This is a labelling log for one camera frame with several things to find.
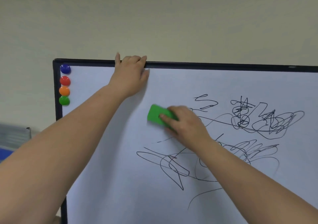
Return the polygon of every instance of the person's right arm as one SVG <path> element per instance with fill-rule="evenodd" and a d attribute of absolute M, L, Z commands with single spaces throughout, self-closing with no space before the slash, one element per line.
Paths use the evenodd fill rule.
<path fill-rule="evenodd" d="M 161 115 L 167 129 L 195 152 L 249 224 L 318 223 L 318 210 L 214 141 L 185 106 L 169 108 L 179 121 Z"/>

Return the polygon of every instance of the wall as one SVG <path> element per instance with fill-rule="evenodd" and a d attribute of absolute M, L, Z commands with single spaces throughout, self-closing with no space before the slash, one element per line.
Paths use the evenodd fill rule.
<path fill-rule="evenodd" d="M 52 60 L 317 65 L 318 0 L 0 0 L 0 121 L 55 121 Z"/>

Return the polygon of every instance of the blue object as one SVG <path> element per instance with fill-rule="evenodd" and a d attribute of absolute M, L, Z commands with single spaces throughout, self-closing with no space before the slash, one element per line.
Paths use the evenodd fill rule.
<path fill-rule="evenodd" d="M 63 64 L 60 66 L 60 70 L 64 74 L 69 74 L 71 72 L 71 68 L 68 64 Z"/>
<path fill-rule="evenodd" d="M 3 160 L 5 160 L 7 157 L 9 157 L 11 154 L 13 153 L 13 151 L 11 150 L 5 150 L 5 149 L 1 149 L 0 148 L 0 162 L 2 162 Z"/>

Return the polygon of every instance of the skin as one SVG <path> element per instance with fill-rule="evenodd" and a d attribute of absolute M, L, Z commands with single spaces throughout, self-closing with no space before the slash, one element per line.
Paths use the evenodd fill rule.
<path fill-rule="evenodd" d="M 119 105 L 145 86 L 146 59 L 133 56 L 121 62 L 117 53 L 107 86 L 1 163 L 0 224 L 59 222 L 58 208 Z M 212 140 L 187 107 L 169 109 L 179 121 L 161 116 L 176 132 L 167 131 L 205 162 L 248 223 L 318 222 L 318 210 Z"/>
<path fill-rule="evenodd" d="M 161 115 L 166 129 L 206 164 L 249 224 L 318 223 L 318 210 L 214 141 L 186 106 L 168 108 L 179 121 Z"/>

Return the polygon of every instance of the green sponge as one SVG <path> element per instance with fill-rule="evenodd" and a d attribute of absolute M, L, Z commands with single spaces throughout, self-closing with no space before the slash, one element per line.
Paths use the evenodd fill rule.
<path fill-rule="evenodd" d="M 156 104 L 151 105 L 148 116 L 147 116 L 147 120 L 170 128 L 168 124 L 166 124 L 164 121 L 161 120 L 161 118 L 159 118 L 160 114 L 164 114 L 174 120 L 178 120 L 177 116 L 173 112 L 169 111 L 166 108 L 160 107 Z"/>

